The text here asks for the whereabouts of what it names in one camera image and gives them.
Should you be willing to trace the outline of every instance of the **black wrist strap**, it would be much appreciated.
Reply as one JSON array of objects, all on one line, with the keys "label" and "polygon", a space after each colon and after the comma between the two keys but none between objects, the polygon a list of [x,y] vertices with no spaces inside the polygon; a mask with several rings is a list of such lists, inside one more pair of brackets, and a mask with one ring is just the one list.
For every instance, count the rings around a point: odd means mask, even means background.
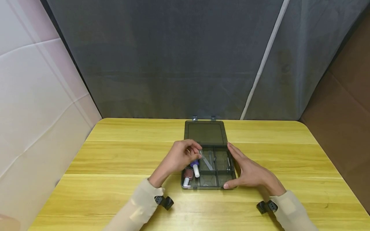
[{"label": "black wrist strap", "polygon": [[166,210],[169,210],[174,204],[174,201],[170,197],[165,198],[164,196],[155,196],[154,200],[158,205],[163,206]]},{"label": "black wrist strap", "polygon": [[261,201],[257,204],[257,209],[261,214],[267,213],[268,211],[276,212],[278,206],[271,200],[268,202]]}]

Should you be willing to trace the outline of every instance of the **person's left hand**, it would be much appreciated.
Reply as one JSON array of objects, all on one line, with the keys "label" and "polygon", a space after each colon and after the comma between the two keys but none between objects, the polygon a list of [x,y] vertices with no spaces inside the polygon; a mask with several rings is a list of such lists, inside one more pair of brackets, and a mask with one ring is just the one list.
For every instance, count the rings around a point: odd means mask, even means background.
[{"label": "person's left hand", "polygon": [[194,140],[175,141],[166,157],[149,177],[149,182],[154,187],[160,187],[170,174],[182,171],[194,160],[202,158],[199,154],[201,149],[202,146]]}]

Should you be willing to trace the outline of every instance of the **yellow wood grain tabletop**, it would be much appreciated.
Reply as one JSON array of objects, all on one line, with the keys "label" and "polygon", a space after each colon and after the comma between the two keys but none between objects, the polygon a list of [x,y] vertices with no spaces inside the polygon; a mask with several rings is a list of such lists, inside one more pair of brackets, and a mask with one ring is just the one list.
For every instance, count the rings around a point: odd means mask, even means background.
[{"label": "yellow wood grain tabletop", "polygon": [[[319,230],[370,230],[370,218],[307,127],[296,121],[224,120],[228,141],[270,169],[292,190]],[[29,230],[102,230],[149,177],[185,120],[103,119],[56,186]],[[282,230],[261,215],[255,188],[183,190],[180,173],[164,183],[175,204],[158,207],[142,230]]]}]

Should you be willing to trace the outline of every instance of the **gray fabric backdrop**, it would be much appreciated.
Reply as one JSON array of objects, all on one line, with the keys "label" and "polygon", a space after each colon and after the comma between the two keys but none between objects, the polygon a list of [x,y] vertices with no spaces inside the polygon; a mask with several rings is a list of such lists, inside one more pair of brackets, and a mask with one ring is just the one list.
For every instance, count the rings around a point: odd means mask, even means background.
[{"label": "gray fabric backdrop", "polygon": [[[102,117],[239,119],[282,0],[47,0]],[[245,119],[298,120],[370,0],[291,0]]]}]

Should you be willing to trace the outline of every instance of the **nail polish bottle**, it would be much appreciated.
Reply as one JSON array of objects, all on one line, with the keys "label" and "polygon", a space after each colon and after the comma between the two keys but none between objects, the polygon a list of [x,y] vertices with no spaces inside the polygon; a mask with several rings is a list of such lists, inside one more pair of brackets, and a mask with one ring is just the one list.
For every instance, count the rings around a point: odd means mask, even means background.
[{"label": "nail polish bottle", "polygon": [[189,181],[193,179],[194,171],[191,168],[186,168],[184,172],[184,183],[183,186],[188,186]]},{"label": "nail polish bottle", "polygon": [[190,166],[194,170],[195,177],[198,178],[200,176],[200,174],[199,174],[199,168],[198,168],[199,161],[198,160],[194,160],[193,162],[190,163]]}]

